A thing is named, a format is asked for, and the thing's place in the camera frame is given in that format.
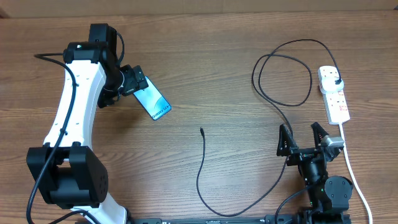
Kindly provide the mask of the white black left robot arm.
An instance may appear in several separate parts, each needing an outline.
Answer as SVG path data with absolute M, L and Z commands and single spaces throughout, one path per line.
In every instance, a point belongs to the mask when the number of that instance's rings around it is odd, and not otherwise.
M 63 67 L 65 82 L 43 145 L 27 153 L 35 181 L 25 212 L 29 223 L 36 194 L 88 223 L 132 223 L 129 210 L 112 198 L 108 171 L 92 147 L 96 110 L 148 87 L 141 67 L 122 65 L 123 57 L 123 38 L 107 24 L 92 24 L 86 42 L 72 42 L 61 53 L 37 54 Z

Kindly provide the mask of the blue screen smartphone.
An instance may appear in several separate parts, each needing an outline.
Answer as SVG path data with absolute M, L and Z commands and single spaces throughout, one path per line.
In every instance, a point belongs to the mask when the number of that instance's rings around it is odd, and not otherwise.
M 146 77 L 146 81 L 148 87 L 136 91 L 134 96 L 147 111 L 149 116 L 156 121 L 167 114 L 172 107 L 148 77 Z

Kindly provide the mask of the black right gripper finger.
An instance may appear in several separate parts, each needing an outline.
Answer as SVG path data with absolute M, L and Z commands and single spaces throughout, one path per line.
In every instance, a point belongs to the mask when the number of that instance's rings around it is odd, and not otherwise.
M 321 127 L 321 125 L 318 122 L 314 122 L 311 125 L 312 131 L 313 131 L 313 137 L 314 137 L 314 143 L 315 147 L 319 147 L 321 144 L 321 141 L 325 136 L 328 135 L 328 133 Z
M 277 146 L 277 156 L 289 156 L 298 149 L 298 145 L 293 139 L 292 133 L 288 128 L 281 124 L 279 126 L 279 142 Z

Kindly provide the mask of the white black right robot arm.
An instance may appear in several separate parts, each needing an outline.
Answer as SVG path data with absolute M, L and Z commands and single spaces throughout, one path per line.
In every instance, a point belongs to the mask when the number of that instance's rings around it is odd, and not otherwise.
M 344 212 L 349 209 L 353 183 L 343 176 L 329 176 L 327 163 L 342 151 L 345 141 L 330 136 L 317 122 L 311 125 L 315 146 L 301 149 L 285 125 L 279 127 L 277 155 L 287 159 L 288 166 L 298 167 L 305 182 L 304 189 L 286 198 L 277 208 L 274 223 L 349 224 L 351 219 Z M 301 208 L 294 215 L 279 215 L 282 207 L 293 198 L 307 192 L 310 206 Z

